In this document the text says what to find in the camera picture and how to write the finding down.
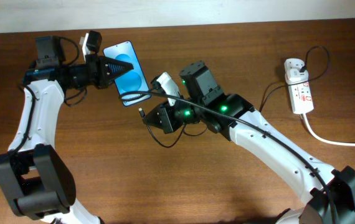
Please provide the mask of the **blue Galaxy smartphone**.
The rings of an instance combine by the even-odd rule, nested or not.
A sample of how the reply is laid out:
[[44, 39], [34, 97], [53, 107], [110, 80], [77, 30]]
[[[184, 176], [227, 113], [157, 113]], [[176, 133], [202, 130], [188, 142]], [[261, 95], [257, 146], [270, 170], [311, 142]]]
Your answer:
[[115, 80], [119, 95], [132, 91], [149, 91], [149, 85], [142, 71], [133, 44], [127, 40], [103, 49], [106, 57], [131, 63], [133, 69]]

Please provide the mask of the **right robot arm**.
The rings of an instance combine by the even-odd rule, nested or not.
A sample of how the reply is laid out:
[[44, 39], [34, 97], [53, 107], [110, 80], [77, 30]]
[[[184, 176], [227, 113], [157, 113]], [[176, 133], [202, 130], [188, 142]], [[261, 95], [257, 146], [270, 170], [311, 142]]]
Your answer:
[[251, 152], [281, 177], [304, 207], [284, 211], [277, 223], [355, 223], [355, 170], [338, 171], [278, 132], [251, 103], [225, 94], [198, 61], [179, 74], [189, 93], [185, 99], [167, 72], [151, 82], [167, 100], [143, 116], [147, 126], [173, 133], [182, 125], [203, 122], [209, 131]]

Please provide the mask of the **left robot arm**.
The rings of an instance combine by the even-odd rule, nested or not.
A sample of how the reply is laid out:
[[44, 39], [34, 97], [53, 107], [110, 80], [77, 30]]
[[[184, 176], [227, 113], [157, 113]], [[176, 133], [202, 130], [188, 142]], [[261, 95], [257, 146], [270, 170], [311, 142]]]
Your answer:
[[55, 151], [55, 131], [66, 91], [104, 89], [133, 65], [99, 55], [102, 36], [91, 30], [75, 46], [84, 62], [65, 62], [59, 36], [35, 40], [37, 59], [24, 74], [24, 108], [7, 153], [0, 154], [0, 188], [18, 217], [46, 223], [102, 223], [77, 199], [72, 173]]

